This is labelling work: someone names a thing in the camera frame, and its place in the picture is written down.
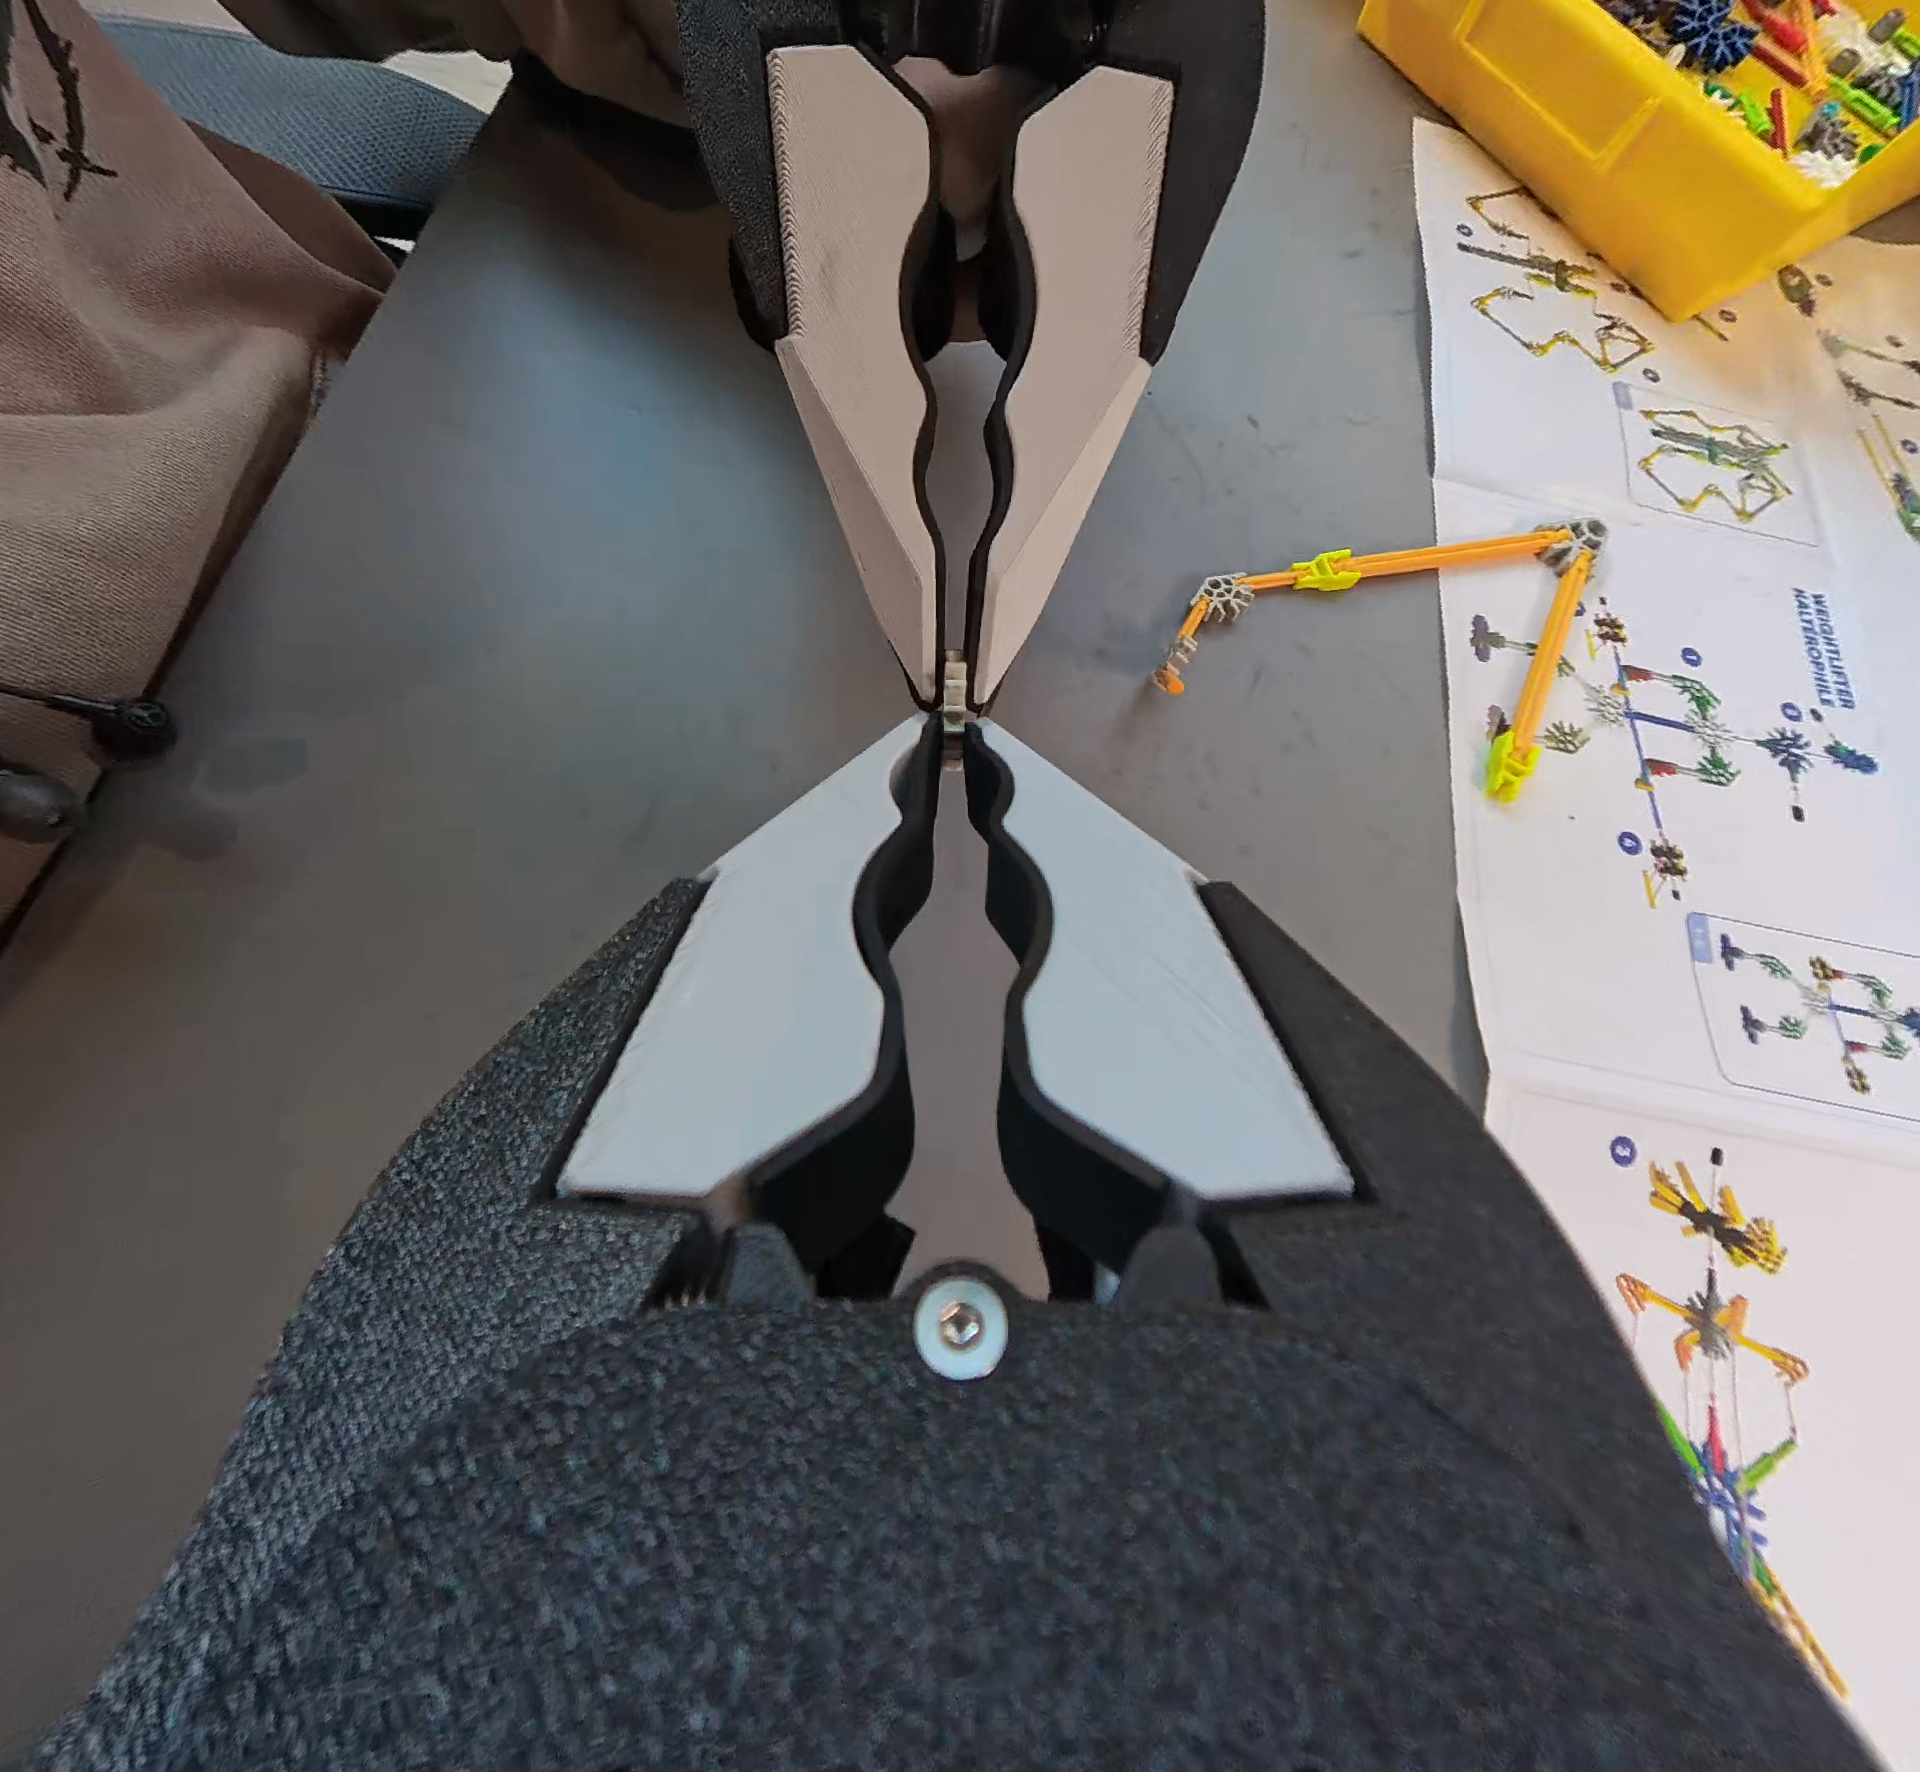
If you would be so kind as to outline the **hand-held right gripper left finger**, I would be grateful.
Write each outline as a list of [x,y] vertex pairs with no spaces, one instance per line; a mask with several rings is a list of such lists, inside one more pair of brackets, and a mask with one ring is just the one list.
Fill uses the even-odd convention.
[[898,724],[701,874],[564,1152],[564,1200],[856,1243],[915,1152],[892,944],[933,882],[941,724]]

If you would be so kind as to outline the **printed instruction sheet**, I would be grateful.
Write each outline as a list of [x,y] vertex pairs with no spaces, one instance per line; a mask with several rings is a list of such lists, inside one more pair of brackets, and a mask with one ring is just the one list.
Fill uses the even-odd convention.
[[1553,571],[1440,571],[1488,1126],[1726,1562],[1916,1766],[1916,247],[1666,321],[1460,135],[1410,194],[1440,541],[1605,527],[1516,797]]

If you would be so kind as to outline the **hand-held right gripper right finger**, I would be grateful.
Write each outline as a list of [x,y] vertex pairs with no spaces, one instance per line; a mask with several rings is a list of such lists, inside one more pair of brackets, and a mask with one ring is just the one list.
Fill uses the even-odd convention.
[[1205,880],[1009,729],[966,736],[966,788],[1015,960],[998,1145],[1035,1226],[1137,1243],[1171,1218],[1350,1200]]

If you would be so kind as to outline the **yellow plastic bin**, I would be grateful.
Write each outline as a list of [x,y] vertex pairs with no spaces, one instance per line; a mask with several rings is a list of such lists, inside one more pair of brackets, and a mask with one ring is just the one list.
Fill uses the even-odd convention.
[[1916,125],[1824,185],[1593,0],[1364,0],[1357,28],[1671,319],[1916,203]]

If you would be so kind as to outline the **grey chair seat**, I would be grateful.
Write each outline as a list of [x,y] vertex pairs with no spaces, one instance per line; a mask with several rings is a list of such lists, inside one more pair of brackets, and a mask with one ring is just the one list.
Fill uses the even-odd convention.
[[485,129],[485,107],[389,65],[139,17],[101,28],[181,122],[303,174],[384,247],[420,239]]

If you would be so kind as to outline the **grey desk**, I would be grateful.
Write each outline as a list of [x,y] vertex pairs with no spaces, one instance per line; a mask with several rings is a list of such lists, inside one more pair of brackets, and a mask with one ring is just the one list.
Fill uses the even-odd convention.
[[1357,1207],[1028,1299],[948,779],[921,1254],[694,1292],[543,1172],[694,882],[911,704],[684,163],[512,94],[4,949],[4,1766],[1870,1766],[1480,1128],[1422,601],[1181,729],[1166,582],[1418,516],[1409,122],[1251,163],[1006,724],[1211,874]]

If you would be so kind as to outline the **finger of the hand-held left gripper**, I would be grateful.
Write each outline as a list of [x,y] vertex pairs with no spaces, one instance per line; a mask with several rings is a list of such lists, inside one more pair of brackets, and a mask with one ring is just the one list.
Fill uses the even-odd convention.
[[924,100],[858,49],[771,54],[786,332],[773,356],[865,592],[921,704],[943,671],[943,547],[924,512],[933,389],[909,264],[934,208]]
[[1015,338],[989,441],[998,510],[971,582],[971,704],[1028,640],[1144,393],[1144,292],[1172,85],[1085,74],[1012,140]]

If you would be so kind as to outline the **pile of toy pieces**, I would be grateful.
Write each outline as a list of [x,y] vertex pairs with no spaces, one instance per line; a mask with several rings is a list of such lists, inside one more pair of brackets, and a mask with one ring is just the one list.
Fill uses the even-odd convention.
[[1846,0],[1591,0],[1765,154],[1846,185],[1920,116],[1920,34]]

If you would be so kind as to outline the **person in beige sweatshirt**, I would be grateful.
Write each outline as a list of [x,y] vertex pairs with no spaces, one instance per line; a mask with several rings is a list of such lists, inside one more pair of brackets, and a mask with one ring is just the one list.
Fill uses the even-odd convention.
[[128,704],[397,265],[293,169],[181,122],[80,0],[0,0],[0,38],[0,664]]

